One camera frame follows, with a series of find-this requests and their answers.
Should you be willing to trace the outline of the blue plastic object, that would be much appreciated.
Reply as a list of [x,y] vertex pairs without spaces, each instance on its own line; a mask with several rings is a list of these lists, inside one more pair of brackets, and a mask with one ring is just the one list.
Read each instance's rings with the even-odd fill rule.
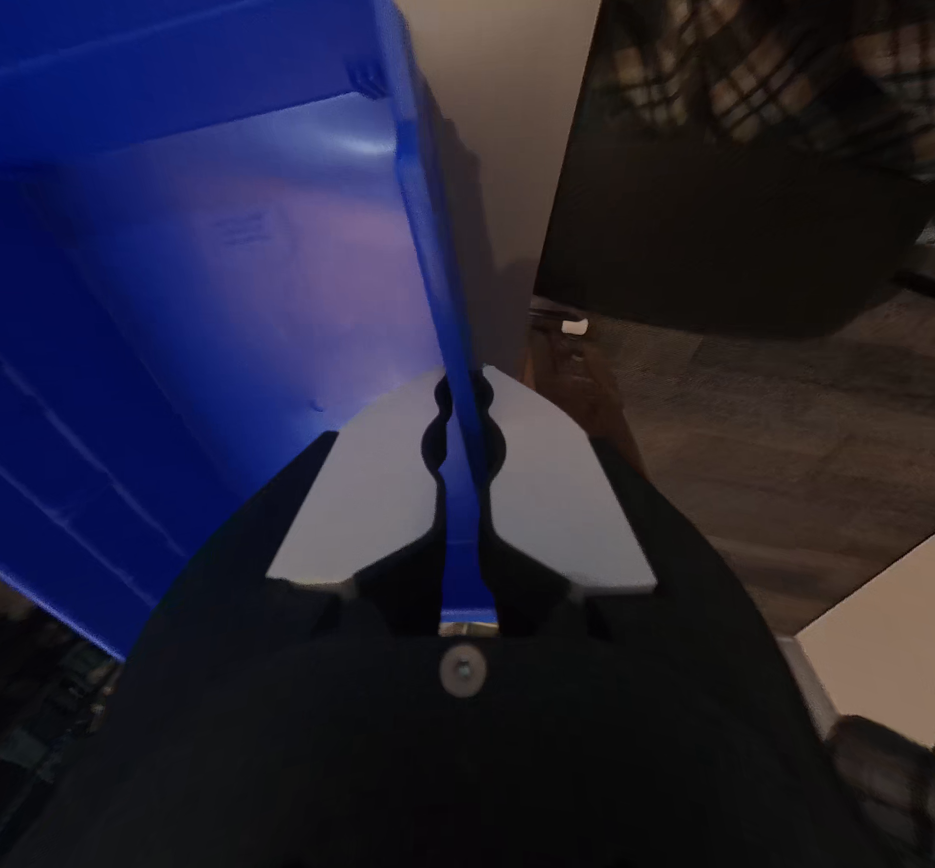
[[317,436],[444,367],[443,620],[491,620],[468,324],[393,0],[1,0],[2,579],[125,660]]

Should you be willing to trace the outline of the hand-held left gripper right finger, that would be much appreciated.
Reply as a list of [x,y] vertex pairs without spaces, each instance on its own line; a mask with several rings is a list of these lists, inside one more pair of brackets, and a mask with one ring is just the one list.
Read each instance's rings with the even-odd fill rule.
[[483,374],[505,441],[489,492],[497,539],[583,592],[653,592],[655,573],[584,430],[497,368]]

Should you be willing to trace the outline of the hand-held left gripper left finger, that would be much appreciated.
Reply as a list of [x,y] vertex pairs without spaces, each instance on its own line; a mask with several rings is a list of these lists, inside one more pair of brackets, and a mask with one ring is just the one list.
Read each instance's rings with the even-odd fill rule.
[[445,541],[445,492],[423,443],[440,409],[443,369],[374,399],[337,433],[266,576],[338,585],[429,539]]

